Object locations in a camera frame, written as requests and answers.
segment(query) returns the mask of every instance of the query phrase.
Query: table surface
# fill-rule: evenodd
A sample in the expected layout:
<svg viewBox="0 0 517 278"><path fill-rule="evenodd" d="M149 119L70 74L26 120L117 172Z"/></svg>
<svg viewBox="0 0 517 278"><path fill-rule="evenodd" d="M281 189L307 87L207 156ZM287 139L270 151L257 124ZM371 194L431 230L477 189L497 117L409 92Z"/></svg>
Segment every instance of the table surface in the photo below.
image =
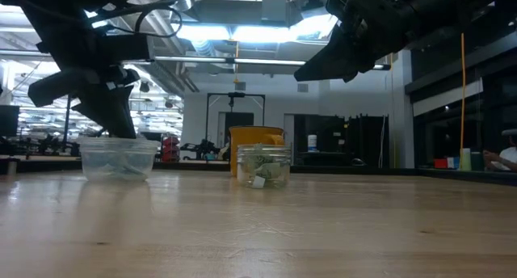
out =
<svg viewBox="0 0 517 278"><path fill-rule="evenodd" d="M516 277L516 208L515 187L422 177L26 174L0 183L0 275Z"/></svg>

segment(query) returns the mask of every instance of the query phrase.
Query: plastic bin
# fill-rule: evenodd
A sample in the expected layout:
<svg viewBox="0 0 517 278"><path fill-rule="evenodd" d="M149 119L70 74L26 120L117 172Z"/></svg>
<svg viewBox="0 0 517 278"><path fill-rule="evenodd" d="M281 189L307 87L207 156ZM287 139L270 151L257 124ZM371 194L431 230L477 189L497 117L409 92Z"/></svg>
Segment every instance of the plastic bin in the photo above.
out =
<svg viewBox="0 0 517 278"><path fill-rule="evenodd" d="M113 137L85 137L79 143L82 172L90 181L146 180L161 145L158 141Z"/></svg>
<svg viewBox="0 0 517 278"><path fill-rule="evenodd" d="M285 145L240 145L237 180L252 188L280 188L289 182L291 149Z"/></svg>

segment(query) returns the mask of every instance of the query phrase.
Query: black robotic arm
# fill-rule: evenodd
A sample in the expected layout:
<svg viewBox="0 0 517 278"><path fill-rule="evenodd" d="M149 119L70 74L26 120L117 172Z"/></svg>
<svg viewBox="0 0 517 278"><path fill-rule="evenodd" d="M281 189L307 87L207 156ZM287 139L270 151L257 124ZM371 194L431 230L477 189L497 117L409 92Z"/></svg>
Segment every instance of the black robotic arm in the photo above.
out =
<svg viewBox="0 0 517 278"><path fill-rule="evenodd" d="M72 109L92 119L117 137L134 138L128 98L140 79L123 61L153 60L148 36L138 32L112 35L116 27L93 28L92 21L141 12L141 20L154 9L170 9L173 1L134 6L128 0L0 0L20 6L41 38L37 48L50 53L61 72L34 82L28 96L37 107L71 95L81 103ZM102 9L111 3L113 11ZM98 11L94 20L85 11Z"/></svg>
<svg viewBox="0 0 517 278"><path fill-rule="evenodd" d="M327 0L339 22L330 42L295 72L298 81L342 78L371 70L376 60L445 27L458 31L492 2L510 0Z"/></svg>

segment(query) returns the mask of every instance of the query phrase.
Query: red container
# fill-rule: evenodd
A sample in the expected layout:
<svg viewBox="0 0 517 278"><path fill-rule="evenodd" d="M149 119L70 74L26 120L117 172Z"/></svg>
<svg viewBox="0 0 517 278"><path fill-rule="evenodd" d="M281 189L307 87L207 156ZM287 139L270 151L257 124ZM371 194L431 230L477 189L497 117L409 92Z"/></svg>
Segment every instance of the red container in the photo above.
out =
<svg viewBox="0 0 517 278"><path fill-rule="evenodd" d="M447 159L435 159L435 169L447 169Z"/></svg>

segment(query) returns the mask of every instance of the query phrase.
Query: white bottle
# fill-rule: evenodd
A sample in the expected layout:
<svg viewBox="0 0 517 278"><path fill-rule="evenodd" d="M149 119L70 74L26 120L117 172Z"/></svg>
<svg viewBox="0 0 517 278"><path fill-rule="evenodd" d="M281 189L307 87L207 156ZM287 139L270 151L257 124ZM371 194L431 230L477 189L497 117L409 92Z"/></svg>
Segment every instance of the white bottle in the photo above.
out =
<svg viewBox="0 0 517 278"><path fill-rule="evenodd" d="M308 135L307 136L307 151L308 152L317 152L317 136L316 135Z"/></svg>

